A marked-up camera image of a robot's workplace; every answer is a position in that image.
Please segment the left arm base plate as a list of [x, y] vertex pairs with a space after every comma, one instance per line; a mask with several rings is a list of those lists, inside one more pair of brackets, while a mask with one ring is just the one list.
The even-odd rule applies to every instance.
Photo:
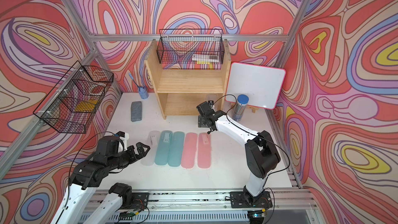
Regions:
[[120, 209], [139, 210], [145, 209], [149, 202], [149, 193], [146, 192], [128, 192], [122, 196], [122, 205]]

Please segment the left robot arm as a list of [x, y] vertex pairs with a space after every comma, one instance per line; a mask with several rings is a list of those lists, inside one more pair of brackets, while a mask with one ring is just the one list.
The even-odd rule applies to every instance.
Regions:
[[[150, 146], [141, 142], [128, 146], [127, 140], [128, 135], [123, 132], [104, 136], [98, 141], [94, 153], [75, 168], [69, 169], [68, 187], [51, 221], [53, 224], [79, 223], [103, 179], [147, 156]], [[85, 223], [105, 224], [120, 209], [125, 210], [125, 213], [119, 215], [119, 219], [137, 216], [147, 210], [148, 197], [148, 193], [134, 193], [127, 184], [115, 183]]]

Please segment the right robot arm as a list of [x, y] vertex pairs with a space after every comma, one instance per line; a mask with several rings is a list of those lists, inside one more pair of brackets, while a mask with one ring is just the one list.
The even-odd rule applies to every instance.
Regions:
[[197, 106], [197, 110], [209, 132], [219, 131], [241, 144], [245, 149], [246, 164], [250, 170], [243, 187], [243, 199], [238, 201], [249, 207], [256, 206], [263, 198], [265, 184], [281, 162], [278, 146], [267, 131], [257, 132], [233, 120], [222, 110], [215, 111], [209, 102]]

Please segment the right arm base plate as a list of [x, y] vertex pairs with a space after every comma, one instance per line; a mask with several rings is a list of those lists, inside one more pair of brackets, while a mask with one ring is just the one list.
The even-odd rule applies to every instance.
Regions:
[[251, 196], [248, 192], [231, 191], [230, 196], [226, 198], [230, 200], [231, 208], [264, 208], [267, 210], [273, 207], [269, 191], [263, 191], [256, 197]]

